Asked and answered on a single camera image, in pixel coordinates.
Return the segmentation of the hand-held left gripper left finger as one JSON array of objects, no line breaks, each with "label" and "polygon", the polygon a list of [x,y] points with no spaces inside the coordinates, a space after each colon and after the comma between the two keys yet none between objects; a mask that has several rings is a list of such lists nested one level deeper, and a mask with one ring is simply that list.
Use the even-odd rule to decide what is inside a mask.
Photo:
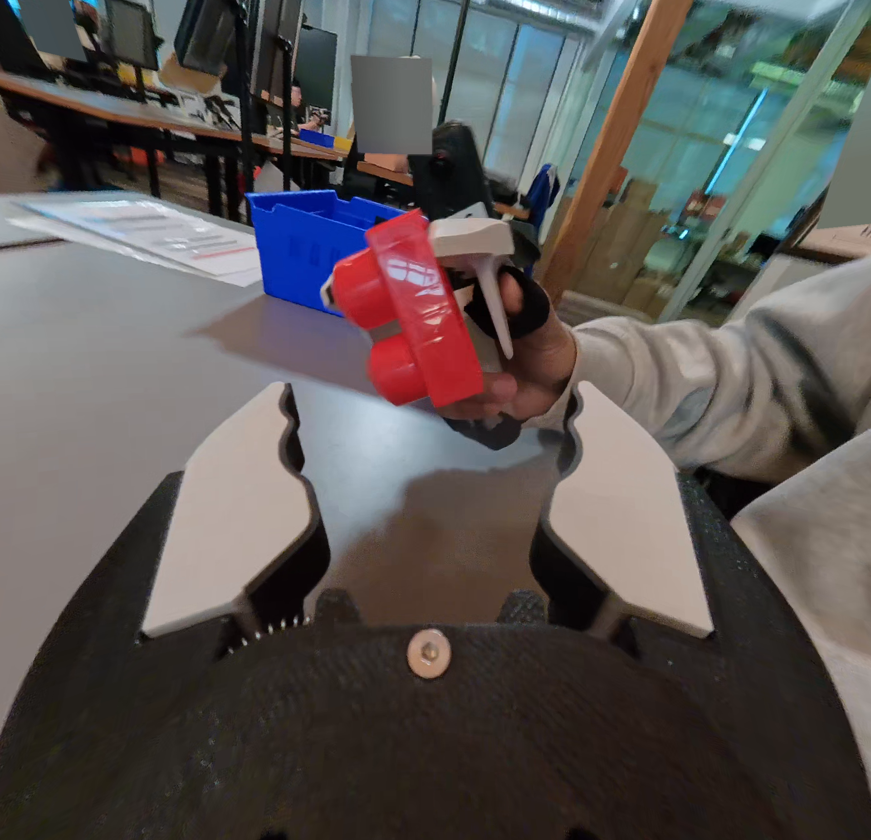
[{"label": "hand-held left gripper left finger", "polygon": [[244,640],[302,623],[331,559],[304,464],[290,384],[267,386],[210,433],[173,503],[142,620],[146,637],[223,617]]}]

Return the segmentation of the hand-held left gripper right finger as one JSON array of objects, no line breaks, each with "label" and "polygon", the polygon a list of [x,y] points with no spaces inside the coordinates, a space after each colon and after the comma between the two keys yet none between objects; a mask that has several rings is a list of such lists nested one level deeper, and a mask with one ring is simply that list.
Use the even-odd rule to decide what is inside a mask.
[{"label": "hand-held left gripper right finger", "polygon": [[589,382],[572,393],[558,470],[529,553],[550,620],[602,640],[630,617],[708,637],[713,619],[677,469]]}]

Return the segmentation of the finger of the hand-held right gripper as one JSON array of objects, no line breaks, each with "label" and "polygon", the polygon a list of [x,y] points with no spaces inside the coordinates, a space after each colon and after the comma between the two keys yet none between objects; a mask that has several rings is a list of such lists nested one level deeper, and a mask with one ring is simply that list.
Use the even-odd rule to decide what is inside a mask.
[{"label": "finger of the hand-held right gripper", "polygon": [[503,355],[513,358],[514,347],[499,284],[499,270],[514,254],[510,225],[489,217],[438,219],[429,224],[429,242],[442,266],[476,279]]},{"label": "finger of the hand-held right gripper", "polygon": [[401,335],[394,300],[378,269],[334,269],[321,287],[321,301],[372,345]]}]

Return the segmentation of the red double square cup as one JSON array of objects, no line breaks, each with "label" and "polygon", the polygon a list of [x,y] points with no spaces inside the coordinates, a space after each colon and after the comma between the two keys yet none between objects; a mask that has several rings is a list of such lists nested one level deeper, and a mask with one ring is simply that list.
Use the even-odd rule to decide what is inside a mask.
[{"label": "red double square cup", "polygon": [[372,345],[367,376],[396,406],[430,399],[444,407],[483,390],[483,369],[428,226],[419,210],[379,223],[366,232],[365,249],[333,268],[378,269],[386,279],[401,335]]}]

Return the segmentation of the person's right forearm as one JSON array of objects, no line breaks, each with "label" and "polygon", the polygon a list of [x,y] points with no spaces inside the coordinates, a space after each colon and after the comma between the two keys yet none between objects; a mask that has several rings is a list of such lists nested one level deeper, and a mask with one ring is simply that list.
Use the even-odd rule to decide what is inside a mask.
[{"label": "person's right forearm", "polygon": [[679,467],[776,485],[869,466],[870,261],[777,290],[718,328],[611,317],[573,330],[594,385]]}]

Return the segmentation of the wooden-edged background desk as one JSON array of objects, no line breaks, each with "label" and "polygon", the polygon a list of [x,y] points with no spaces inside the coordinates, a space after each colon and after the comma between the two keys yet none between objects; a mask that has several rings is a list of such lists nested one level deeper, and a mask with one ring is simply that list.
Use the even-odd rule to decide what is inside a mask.
[{"label": "wooden-edged background desk", "polygon": [[[136,102],[131,99],[123,99],[111,95],[100,94],[92,90],[71,88],[69,86],[32,79],[29,77],[1,72],[2,91],[15,94],[16,96],[52,106],[53,108],[75,112],[81,116],[92,117],[104,122],[135,127],[157,133],[157,138],[152,138],[155,146],[159,139],[165,140],[167,146],[165,153],[169,157],[171,138],[166,138],[165,133],[182,133],[185,136],[195,136],[194,147],[191,153],[205,157],[226,159],[228,156],[241,158],[243,136],[239,129],[229,127],[215,127],[202,122],[197,118],[186,116],[176,107],[155,107],[147,103]],[[285,138],[291,140],[291,150],[285,151],[282,142],[275,137],[254,134],[251,142],[253,145],[264,149],[268,154],[277,156],[296,156],[302,159],[316,161],[329,161],[341,163],[347,158],[348,150],[333,146],[332,148],[312,144],[303,141],[299,137],[285,134]],[[221,181],[222,168],[216,162],[206,163],[206,187],[208,191],[209,213],[222,217],[226,189]]]}]

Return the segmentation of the person's right hand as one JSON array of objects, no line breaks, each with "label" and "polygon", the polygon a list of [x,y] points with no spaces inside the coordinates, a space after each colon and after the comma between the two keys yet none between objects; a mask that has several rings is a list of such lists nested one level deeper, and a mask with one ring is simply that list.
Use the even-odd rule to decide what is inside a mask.
[{"label": "person's right hand", "polygon": [[447,420],[485,420],[504,413],[521,422],[543,416],[570,383],[577,358],[571,331],[561,322],[540,285],[507,268],[499,274],[506,316],[521,316],[528,297],[547,308],[536,330],[513,340],[513,357],[500,358],[499,368],[484,371],[483,390],[467,399],[438,407]]}]

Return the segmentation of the blue bin with marker tag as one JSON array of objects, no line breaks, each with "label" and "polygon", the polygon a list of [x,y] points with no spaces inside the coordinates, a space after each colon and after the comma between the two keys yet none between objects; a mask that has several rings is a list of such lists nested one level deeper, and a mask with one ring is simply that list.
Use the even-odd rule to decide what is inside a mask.
[{"label": "blue bin with marker tag", "polygon": [[334,266],[367,246],[365,234],[403,211],[334,190],[247,193],[264,292],[319,312]]}]

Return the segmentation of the blue hanging jacket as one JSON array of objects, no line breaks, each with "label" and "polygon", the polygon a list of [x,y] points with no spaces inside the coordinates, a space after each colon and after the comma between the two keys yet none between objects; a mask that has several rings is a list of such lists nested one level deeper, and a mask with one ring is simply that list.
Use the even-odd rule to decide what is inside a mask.
[{"label": "blue hanging jacket", "polygon": [[539,232],[543,220],[555,202],[561,190],[558,169],[551,163],[545,163],[538,171],[525,194],[528,207],[528,224]]}]

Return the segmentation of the printed paper sheet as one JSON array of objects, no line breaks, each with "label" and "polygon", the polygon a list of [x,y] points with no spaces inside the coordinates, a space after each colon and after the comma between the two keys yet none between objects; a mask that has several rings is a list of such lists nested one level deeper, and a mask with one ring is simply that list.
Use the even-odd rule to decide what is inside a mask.
[{"label": "printed paper sheet", "polygon": [[197,277],[248,287],[262,280],[254,235],[152,199],[88,195],[13,202],[13,225],[108,249]]}]

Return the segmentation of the large black monitor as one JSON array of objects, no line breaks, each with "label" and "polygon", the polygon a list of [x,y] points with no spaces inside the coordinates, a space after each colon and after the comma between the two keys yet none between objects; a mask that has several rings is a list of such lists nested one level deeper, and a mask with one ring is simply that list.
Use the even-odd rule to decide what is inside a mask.
[{"label": "large black monitor", "polygon": [[186,0],[173,50],[182,68],[219,77],[247,0]]}]

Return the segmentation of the small black monitor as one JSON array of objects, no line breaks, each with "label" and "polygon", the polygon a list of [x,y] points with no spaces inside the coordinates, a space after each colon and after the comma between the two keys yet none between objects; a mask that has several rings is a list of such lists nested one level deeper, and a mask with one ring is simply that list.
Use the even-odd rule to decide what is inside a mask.
[{"label": "small black monitor", "polygon": [[114,59],[158,70],[158,42],[148,9],[132,0],[104,0],[104,7],[105,40]]}]

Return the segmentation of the wooden post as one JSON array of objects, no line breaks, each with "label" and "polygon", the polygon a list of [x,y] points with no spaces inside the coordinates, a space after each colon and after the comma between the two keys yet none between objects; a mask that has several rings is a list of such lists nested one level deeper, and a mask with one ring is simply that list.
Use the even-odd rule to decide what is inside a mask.
[{"label": "wooden post", "polygon": [[571,283],[578,253],[592,233],[693,1],[651,1],[543,275],[542,287],[554,308]]}]

